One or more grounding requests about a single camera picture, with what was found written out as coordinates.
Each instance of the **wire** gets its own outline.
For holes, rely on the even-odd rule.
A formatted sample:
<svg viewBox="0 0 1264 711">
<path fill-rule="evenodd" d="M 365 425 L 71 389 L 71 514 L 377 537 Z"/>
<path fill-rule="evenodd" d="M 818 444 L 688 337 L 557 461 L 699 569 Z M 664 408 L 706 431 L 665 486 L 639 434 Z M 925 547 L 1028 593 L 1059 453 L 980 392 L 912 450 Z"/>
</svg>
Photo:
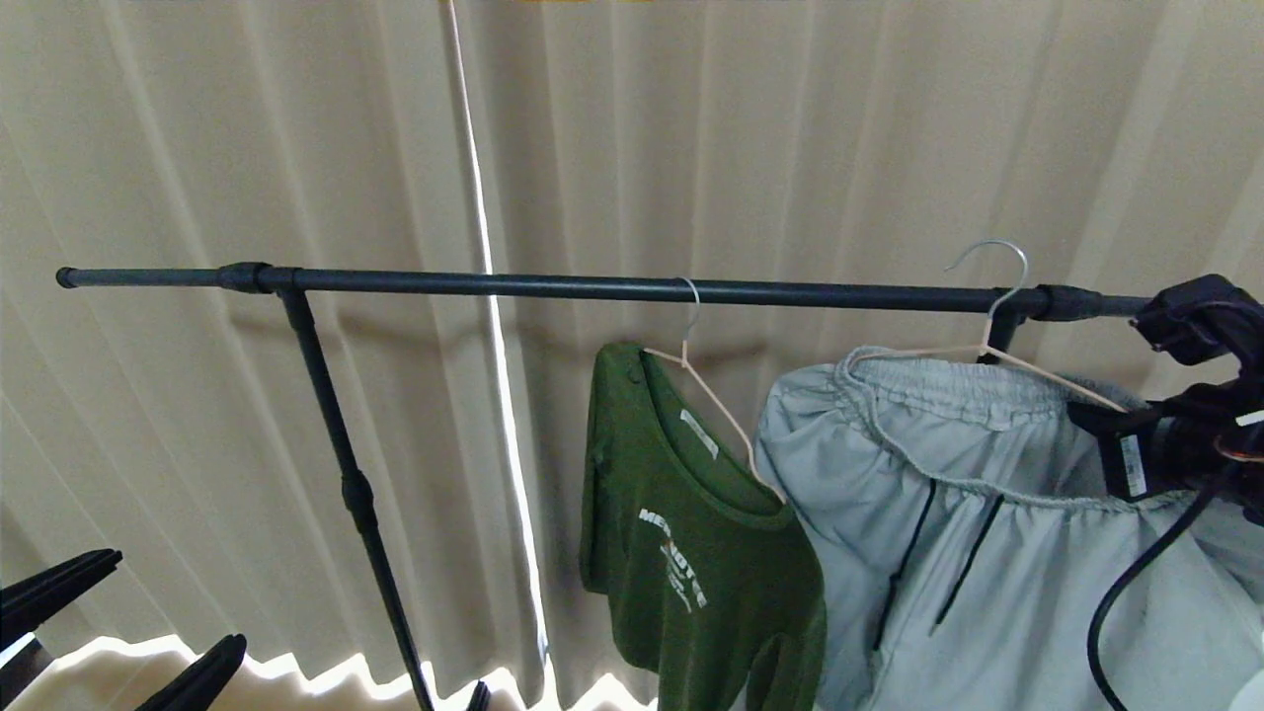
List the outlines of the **wire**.
<svg viewBox="0 0 1264 711">
<path fill-rule="evenodd" d="M 1264 423 L 1254 425 L 1251 431 L 1246 435 L 1246 449 L 1253 449 L 1255 443 L 1260 438 L 1260 433 L 1264 431 Z M 1093 674 L 1093 681 L 1097 683 L 1098 691 L 1106 697 L 1106 702 L 1114 711 L 1127 711 L 1127 706 L 1120 701 L 1115 689 L 1111 688 L 1110 682 L 1106 681 L 1106 672 L 1102 669 L 1101 660 L 1101 635 L 1102 625 L 1106 622 L 1106 615 L 1110 614 L 1110 609 L 1115 605 L 1120 593 L 1127 587 L 1146 566 L 1154 562 L 1164 550 L 1167 550 L 1177 538 L 1181 536 L 1189 526 L 1193 525 L 1194 520 L 1211 505 L 1211 500 L 1216 497 L 1216 492 L 1227 482 L 1229 479 L 1237 476 L 1237 471 L 1241 469 L 1243 463 L 1231 461 L 1226 464 L 1215 477 L 1207 481 L 1201 490 L 1198 490 L 1198 496 L 1194 497 L 1193 504 L 1184 510 L 1183 514 L 1177 519 L 1172 528 L 1164 531 L 1149 548 L 1127 567 L 1126 571 L 1110 586 L 1106 595 L 1102 596 L 1101 602 L 1097 603 L 1097 610 L 1093 612 L 1093 619 L 1088 624 L 1088 669 Z"/>
</svg>

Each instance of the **curtain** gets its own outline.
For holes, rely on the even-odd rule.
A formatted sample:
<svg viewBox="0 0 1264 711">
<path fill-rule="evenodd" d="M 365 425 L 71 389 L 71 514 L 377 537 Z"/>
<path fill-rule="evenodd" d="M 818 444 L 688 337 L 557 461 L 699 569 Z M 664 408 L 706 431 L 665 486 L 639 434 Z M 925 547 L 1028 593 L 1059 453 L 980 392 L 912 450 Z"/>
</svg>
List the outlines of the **curtain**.
<svg viewBox="0 0 1264 711">
<path fill-rule="evenodd" d="M 1258 6 L 455 9 L 498 271 L 1007 286 L 1018 267 L 1004 249 L 942 272 L 997 237 L 1028 250 L 1031 285 L 1153 295 L 1215 271 L 1264 288 Z M 612 339 L 678 348 L 688 309 L 506 309 L 562 705 L 607 671 L 650 698 L 652 677 L 609 641 L 605 600 L 579 583 L 588 374 Z M 690 353 L 750 430 L 787 369 L 865 343 L 969 343 L 981 326 L 971 315 L 703 306 Z M 1149 395 L 1234 366 L 1155 358 L 1121 319 L 1033 323 L 1014 348 Z"/>
<path fill-rule="evenodd" d="M 990 287 L 1016 278 L 1004 250 L 942 267 L 999 237 L 1031 283 L 1220 272 L 1260 296 L 1260 37 L 1245 3 L 0 5 L 0 574 L 124 550 L 54 652 L 240 631 L 308 677 L 356 652 L 402 673 L 279 305 L 66 292 L 62 264 Z M 312 304 L 440 693 L 503 665 L 533 702 L 547 633 L 564 707 L 607 672 L 652 697 L 578 579 L 588 378 L 604 342 L 676 348 L 688 309 L 501 300 L 498 363 L 482 299 Z M 980 329 L 704 305 L 691 353 L 751 429 L 787 369 Z M 1120 319 L 1014 350 L 1150 396 L 1232 374 Z"/>
</svg>

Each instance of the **clothing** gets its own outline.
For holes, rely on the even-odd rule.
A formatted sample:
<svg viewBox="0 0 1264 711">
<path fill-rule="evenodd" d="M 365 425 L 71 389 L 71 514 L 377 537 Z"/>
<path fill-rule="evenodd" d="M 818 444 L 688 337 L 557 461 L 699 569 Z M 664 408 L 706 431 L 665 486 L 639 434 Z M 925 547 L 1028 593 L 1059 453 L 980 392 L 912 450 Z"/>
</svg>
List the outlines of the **clothing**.
<svg viewBox="0 0 1264 711">
<path fill-rule="evenodd" d="M 1093 610 L 1192 495 L 1106 497 L 1096 440 L 1066 415 L 1077 396 L 1048 380 L 930 359 L 849 368 L 876 350 L 780 378 L 756 443 L 824 573 L 818 703 L 1103 708 Z M 1181 536 L 1112 607 L 1102 664 L 1131 708 L 1225 708 L 1264 665 L 1259 600 L 1241 582 L 1264 576 L 1251 528 Z M 1239 535 L 1255 538 L 1227 543 Z M 1235 552 L 1227 571 L 1217 545 Z"/>
<path fill-rule="evenodd" d="M 623 658 L 659 673 L 664 711 L 727 708 L 739 692 L 750 708 L 806 710 L 817 692 L 820 567 L 794 511 L 738 462 L 656 358 L 602 348 L 580 573 L 609 597 Z"/>
</svg>

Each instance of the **shirt label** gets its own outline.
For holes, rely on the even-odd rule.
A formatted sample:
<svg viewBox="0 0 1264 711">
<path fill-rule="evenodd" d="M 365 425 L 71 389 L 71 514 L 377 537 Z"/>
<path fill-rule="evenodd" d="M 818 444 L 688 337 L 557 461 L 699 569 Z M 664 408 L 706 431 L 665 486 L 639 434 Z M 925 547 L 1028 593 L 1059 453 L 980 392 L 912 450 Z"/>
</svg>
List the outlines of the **shirt label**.
<svg viewBox="0 0 1264 711">
<path fill-rule="evenodd" d="M 1145 496 L 1145 464 L 1141 463 L 1141 447 L 1136 435 L 1130 434 L 1119 440 L 1119 449 L 1124 454 L 1124 472 L 1127 474 L 1127 495 L 1131 497 Z"/>
<path fill-rule="evenodd" d="M 641 509 L 637 519 L 659 526 L 667 536 L 667 540 L 659 547 L 659 552 L 667 559 L 667 584 L 675 591 L 676 597 L 685 603 L 685 611 L 691 615 L 695 605 L 699 610 L 707 607 L 707 596 L 703 595 L 703 586 L 698 583 L 694 567 L 689 564 L 689 559 L 676 548 L 676 543 L 671 540 L 671 525 L 667 524 L 666 519 L 647 509 Z"/>
<path fill-rule="evenodd" d="M 714 458 L 719 457 L 719 445 L 718 445 L 718 444 L 715 444 L 715 440 L 714 440 L 714 439 L 712 439 L 712 438 L 710 438 L 710 436 L 709 436 L 709 435 L 708 435 L 708 434 L 707 434 L 707 433 L 705 433 L 705 431 L 703 430 L 703 426 L 702 426 L 702 425 L 699 425 L 699 424 L 698 424 L 698 420 L 695 420 L 695 419 L 694 419 L 694 414 L 693 414 L 693 412 L 690 412 L 689 410 L 681 410 L 681 411 L 680 411 L 680 419 L 681 419 L 681 420 L 683 420 L 683 421 L 684 421 L 684 423 L 685 423 L 686 425 L 689 425 L 689 429 L 694 430 L 694 434 L 696 434 L 696 435 L 698 435 L 698 439 L 703 440 L 703 447 L 705 447 L 705 448 L 707 448 L 707 452 L 710 452 L 710 453 L 712 453 L 712 459 L 714 459 Z"/>
</svg>

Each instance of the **elastic waistband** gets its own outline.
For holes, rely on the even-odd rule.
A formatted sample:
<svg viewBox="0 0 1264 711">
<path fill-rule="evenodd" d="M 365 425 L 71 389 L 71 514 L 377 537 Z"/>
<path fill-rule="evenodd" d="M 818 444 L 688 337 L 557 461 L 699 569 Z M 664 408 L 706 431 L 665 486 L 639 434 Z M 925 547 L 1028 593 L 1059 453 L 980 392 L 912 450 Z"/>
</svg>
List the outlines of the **elastic waistband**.
<svg viewBox="0 0 1264 711">
<path fill-rule="evenodd" d="M 852 350 L 834 367 L 833 385 L 839 396 L 866 391 L 884 400 L 902 402 L 932 414 L 992 426 L 1060 416 L 1067 401 L 1087 401 L 1036 373 L 1018 368 L 951 363 L 933 358 L 870 358 L 891 353 L 887 348 L 865 345 Z M 1120 405 L 1144 407 L 1145 401 L 1126 390 L 1078 376 L 1059 373 Z"/>
</svg>

